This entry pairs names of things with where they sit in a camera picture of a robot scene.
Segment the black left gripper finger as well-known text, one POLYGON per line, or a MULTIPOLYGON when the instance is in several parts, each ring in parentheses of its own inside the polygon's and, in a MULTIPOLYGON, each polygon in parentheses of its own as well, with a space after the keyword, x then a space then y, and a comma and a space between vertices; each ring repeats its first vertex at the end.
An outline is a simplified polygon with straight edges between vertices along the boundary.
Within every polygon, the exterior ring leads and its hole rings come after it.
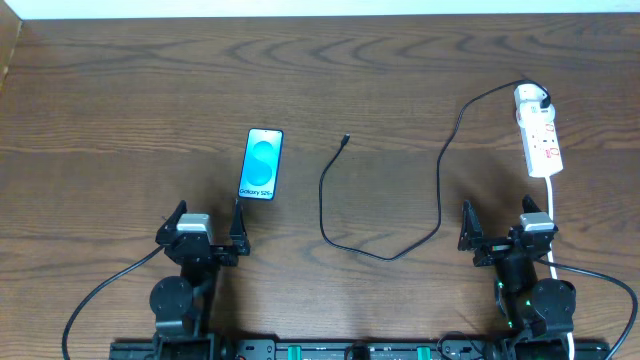
POLYGON ((246 232, 243 218, 243 207, 238 199, 235 200, 233 221, 229 230, 232 246, 239 256, 248 256, 251 251, 250 241, 246 232))
POLYGON ((179 236, 178 222, 187 212, 185 200, 181 200, 174 212, 165 220, 156 232, 155 242, 158 245, 171 245, 179 236))

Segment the blue Galaxy smartphone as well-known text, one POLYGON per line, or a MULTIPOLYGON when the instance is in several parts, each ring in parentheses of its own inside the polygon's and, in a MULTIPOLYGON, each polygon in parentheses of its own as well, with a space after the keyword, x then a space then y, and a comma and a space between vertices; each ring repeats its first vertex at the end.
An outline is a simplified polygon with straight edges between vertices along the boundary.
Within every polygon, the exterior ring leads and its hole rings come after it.
POLYGON ((238 196, 272 201, 276 195, 284 132, 252 128, 248 132, 238 196))

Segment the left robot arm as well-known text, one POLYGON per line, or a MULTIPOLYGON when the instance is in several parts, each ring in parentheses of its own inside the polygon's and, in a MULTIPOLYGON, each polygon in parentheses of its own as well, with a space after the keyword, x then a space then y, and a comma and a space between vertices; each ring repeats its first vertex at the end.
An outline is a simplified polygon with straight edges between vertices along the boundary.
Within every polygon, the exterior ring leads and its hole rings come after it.
POLYGON ((160 280, 149 304, 155 314, 154 359, 234 359, 235 345, 209 329, 218 275, 250 254, 240 203, 234 204, 231 242, 214 243, 207 214, 189 213, 185 201, 158 229, 155 241, 180 266, 178 276, 160 280))

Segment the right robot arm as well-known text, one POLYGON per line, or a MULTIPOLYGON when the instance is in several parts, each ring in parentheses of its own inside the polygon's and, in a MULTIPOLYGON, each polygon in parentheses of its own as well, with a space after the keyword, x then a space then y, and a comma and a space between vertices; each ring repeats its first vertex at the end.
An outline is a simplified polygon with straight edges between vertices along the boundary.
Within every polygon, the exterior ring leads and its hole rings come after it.
POLYGON ((474 253, 473 265, 496 272, 496 304, 514 333, 484 351, 488 359, 525 359, 532 351, 555 359, 569 353, 576 290, 568 281, 540 279, 534 262, 546 256, 558 227, 530 196, 519 223, 504 237, 486 236, 470 201, 462 206, 458 249, 474 253))

